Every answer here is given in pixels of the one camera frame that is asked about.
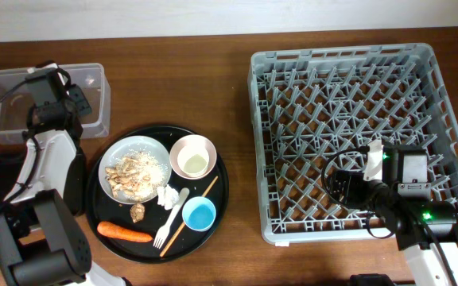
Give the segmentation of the blue cup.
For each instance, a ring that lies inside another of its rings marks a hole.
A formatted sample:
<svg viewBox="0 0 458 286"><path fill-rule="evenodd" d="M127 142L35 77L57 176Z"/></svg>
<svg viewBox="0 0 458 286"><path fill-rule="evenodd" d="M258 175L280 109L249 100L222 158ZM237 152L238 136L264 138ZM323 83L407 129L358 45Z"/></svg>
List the blue cup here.
<svg viewBox="0 0 458 286"><path fill-rule="evenodd" d="M185 225L197 232L210 229L215 222L216 208L214 203L202 196L189 199L182 209L182 218Z"/></svg>

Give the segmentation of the pink bowl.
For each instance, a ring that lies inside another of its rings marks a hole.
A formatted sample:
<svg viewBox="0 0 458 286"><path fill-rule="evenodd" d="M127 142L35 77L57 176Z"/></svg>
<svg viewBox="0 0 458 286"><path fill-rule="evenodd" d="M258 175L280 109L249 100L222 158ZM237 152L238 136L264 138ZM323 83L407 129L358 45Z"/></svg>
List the pink bowl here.
<svg viewBox="0 0 458 286"><path fill-rule="evenodd" d="M173 171L188 180L204 178L215 167L216 160L214 144L197 134L180 138L173 144L169 153Z"/></svg>

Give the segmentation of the white tissue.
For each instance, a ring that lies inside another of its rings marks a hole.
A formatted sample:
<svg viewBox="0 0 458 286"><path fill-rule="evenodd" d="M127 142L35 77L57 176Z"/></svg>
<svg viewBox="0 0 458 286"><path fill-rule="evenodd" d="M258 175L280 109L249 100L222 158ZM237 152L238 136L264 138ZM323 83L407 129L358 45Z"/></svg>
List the white tissue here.
<svg viewBox="0 0 458 286"><path fill-rule="evenodd" d="M171 210L180 199L178 191L169 185L158 187L157 197L157 204L164 207L166 211Z"/></svg>

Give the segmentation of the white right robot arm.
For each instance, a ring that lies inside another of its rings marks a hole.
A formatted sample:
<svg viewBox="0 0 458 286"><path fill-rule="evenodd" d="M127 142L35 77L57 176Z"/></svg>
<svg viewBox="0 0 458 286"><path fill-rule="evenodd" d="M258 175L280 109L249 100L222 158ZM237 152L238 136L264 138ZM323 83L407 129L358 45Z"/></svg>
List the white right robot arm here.
<svg viewBox="0 0 458 286"><path fill-rule="evenodd" d="M379 217L417 285L458 285L458 214L451 203L430 199L426 151L375 140L355 152L366 157L361 172L330 170L342 152L325 162L320 178L329 199Z"/></svg>

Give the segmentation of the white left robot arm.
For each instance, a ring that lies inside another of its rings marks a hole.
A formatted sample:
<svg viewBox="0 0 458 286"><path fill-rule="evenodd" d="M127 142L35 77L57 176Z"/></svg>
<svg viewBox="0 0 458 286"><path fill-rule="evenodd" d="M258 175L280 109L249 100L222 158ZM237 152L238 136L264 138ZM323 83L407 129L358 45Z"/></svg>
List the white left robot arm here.
<svg viewBox="0 0 458 286"><path fill-rule="evenodd" d="M27 71L4 95L27 87L33 105L22 136L26 155L0 204L0 271L8 285L128 285L97 265L75 220L87 175L80 119L91 113L81 88L57 63Z"/></svg>

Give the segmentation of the cream paper cup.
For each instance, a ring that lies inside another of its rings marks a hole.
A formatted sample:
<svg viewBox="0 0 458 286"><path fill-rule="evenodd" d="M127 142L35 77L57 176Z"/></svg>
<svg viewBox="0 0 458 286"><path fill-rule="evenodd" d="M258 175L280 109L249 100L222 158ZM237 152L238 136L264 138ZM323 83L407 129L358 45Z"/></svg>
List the cream paper cup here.
<svg viewBox="0 0 458 286"><path fill-rule="evenodd" d="M209 154L204 148L194 145L183 147L178 153L177 163L187 176L196 178L208 169Z"/></svg>

